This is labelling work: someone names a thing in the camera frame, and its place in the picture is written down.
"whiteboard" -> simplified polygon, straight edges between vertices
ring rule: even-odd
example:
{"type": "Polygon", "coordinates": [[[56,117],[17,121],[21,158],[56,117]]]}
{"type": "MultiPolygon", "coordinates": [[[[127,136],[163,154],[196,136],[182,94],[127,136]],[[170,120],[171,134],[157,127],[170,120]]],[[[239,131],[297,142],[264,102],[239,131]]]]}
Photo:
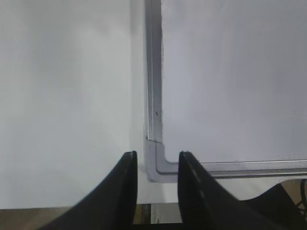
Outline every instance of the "whiteboard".
{"type": "Polygon", "coordinates": [[[307,1],[161,2],[166,160],[306,160],[307,1]]]}

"white surface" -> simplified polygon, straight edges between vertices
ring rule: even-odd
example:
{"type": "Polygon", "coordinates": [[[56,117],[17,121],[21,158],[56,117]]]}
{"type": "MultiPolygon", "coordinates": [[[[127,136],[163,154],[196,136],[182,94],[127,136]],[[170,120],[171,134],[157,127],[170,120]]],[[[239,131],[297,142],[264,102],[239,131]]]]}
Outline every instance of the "white surface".
{"type": "Polygon", "coordinates": [[[305,0],[162,0],[167,160],[306,160],[306,22],[305,0]]]}
{"type": "MultiPolygon", "coordinates": [[[[0,1],[0,208],[71,206],[123,152],[138,152],[138,202],[177,202],[143,164],[141,0],[0,1]]],[[[255,197],[286,178],[221,183],[255,197]]]]}

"black plastic part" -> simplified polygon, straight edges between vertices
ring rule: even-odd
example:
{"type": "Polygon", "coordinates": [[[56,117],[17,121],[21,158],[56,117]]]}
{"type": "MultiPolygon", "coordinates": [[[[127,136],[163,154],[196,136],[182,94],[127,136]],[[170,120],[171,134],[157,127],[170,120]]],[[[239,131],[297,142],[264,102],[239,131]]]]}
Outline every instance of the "black plastic part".
{"type": "Polygon", "coordinates": [[[254,199],[244,201],[244,203],[267,219],[279,223],[287,229],[307,229],[304,216],[301,215],[281,184],[254,199]]]}
{"type": "Polygon", "coordinates": [[[126,152],[110,174],[75,207],[41,230],[124,230],[133,222],[137,154],[126,152]]]}
{"type": "Polygon", "coordinates": [[[137,154],[127,152],[87,197],[42,230],[307,230],[278,184],[252,200],[223,189],[190,152],[182,152],[178,200],[183,223],[132,225],[137,198],[137,154]]]}
{"type": "MultiPolygon", "coordinates": [[[[275,192],[279,192],[280,189],[273,191],[274,193],[272,191],[269,194],[274,196],[275,192]]],[[[286,206],[283,208],[283,215],[296,216],[292,221],[299,221],[299,224],[280,222],[276,216],[281,214],[278,210],[281,204],[267,202],[265,196],[263,197],[262,200],[261,197],[256,198],[254,202],[237,200],[207,173],[190,152],[180,154],[178,199],[182,221],[186,229],[282,230],[286,229],[283,227],[285,225],[298,227],[291,228],[292,230],[306,229],[305,221],[297,216],[300,213],[292,212],[292,207],[295,207],[293,202],[289,203],[287,200],[284,203],[286,206]],[[275,214],[264,212],[266,208],[275,214]]]]}

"gray plastic corner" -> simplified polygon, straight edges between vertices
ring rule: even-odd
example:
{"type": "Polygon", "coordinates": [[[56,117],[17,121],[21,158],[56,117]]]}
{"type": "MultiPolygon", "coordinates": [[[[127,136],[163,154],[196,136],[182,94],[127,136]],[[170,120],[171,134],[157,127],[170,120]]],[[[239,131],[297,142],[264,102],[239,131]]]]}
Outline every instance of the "gray plastic corner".
{"type": "Polygon", "coordinates": [[[146,140],[145,144],[147,179],[160,183],[176,183],[178,163],[170,163],[165,159],[163,144],[152,140],[146,140]]]}

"white wall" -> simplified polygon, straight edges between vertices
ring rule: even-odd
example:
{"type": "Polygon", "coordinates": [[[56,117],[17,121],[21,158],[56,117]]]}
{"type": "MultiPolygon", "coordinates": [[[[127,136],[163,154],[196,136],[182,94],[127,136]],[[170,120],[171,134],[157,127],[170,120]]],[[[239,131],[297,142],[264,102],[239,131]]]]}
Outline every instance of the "white wall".
{"type": "Polygon", "coordinates": [[[130,2],[0,1],[0,207],[71,205],[130,150],[130,2]]]}

